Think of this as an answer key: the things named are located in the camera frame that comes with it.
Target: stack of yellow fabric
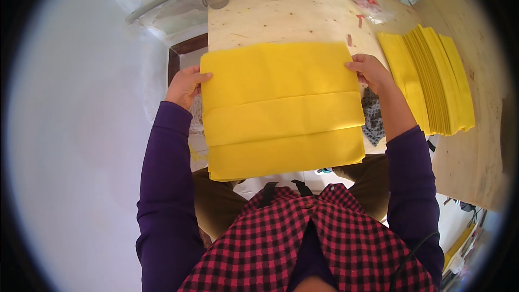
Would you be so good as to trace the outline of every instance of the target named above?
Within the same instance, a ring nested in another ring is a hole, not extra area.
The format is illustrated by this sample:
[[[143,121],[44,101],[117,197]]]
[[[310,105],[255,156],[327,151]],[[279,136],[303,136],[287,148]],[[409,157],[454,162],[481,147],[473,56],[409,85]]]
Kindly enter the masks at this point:
[[[377,36],[393,78],[425,134],[453,135],[475,126],[467,76],[451,38],[421,25],[404,36]]]
[[[200,59],[210,178],[228,181],[359,163],[359,83],[346,43],[261,43]]]

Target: person's left hand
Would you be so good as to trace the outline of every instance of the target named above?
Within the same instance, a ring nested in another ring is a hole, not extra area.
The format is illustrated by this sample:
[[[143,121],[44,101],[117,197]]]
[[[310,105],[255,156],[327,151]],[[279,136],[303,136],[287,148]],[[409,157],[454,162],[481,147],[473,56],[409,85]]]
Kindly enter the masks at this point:
[[[182,69],[173,77],[164,100],[189,110],[193,98],[200,94],[200,83],[208,81],[212,76],[212,74],[201,74],[200,66]]]

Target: leg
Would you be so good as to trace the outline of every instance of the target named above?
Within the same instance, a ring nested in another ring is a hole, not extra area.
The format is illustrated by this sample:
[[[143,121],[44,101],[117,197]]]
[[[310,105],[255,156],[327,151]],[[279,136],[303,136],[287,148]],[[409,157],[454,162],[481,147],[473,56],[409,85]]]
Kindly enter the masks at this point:
[[[361,164],[333,167],[333,172],[354,182],[349,191],[366,214],[381,221],[388,212],[389,177],[385,154],[367,154]]]
[[[192,176],[198,226],[214,241],[227,231],[247,200],[232,190],[240,181],[211,180],[207,168],[193,172]]]

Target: plywood surface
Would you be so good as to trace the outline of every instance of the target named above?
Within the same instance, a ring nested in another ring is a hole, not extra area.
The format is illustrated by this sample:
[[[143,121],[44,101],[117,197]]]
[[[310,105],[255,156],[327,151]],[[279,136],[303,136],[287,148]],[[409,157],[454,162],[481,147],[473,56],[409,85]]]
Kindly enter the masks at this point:
[[[419,23],[414,10],[396,0],[380,0],[392,12],[387,23],[363,20],[359,28],[358,6],[351,0],[229,0],[223,9],[208,11],[209,51],[256,43],[348,41],[352,55],[378,57],[387,67],[376,31],[404,33]],[[385,138],[375,148],[365,138],[366,153],[385,151]]]
[[[440,137],[433,159],[438,193],[498,210],[508,184],[501,175],[502,99],[508,70],[493,26],[474,0],[419,0],[423,26],[454,40],[474,105],[476,127]]]

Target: purple sleeve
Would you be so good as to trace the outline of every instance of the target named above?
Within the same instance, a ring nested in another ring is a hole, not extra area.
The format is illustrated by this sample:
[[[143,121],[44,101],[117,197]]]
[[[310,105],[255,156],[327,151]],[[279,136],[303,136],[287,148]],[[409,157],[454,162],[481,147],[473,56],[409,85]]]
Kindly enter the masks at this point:
[[[429,146],[416,126],[387,143],[389,173],[389,228],[413,249],[425,237],[438,232],[440,207],[432,172]],[[440,237],[428,238],[415,252],[439,289],[444,265]]]
[[[149,136],[137,203],[143,291],[177,290],[205,253],[187,145],[191,117],[177,104],[163,101]]]

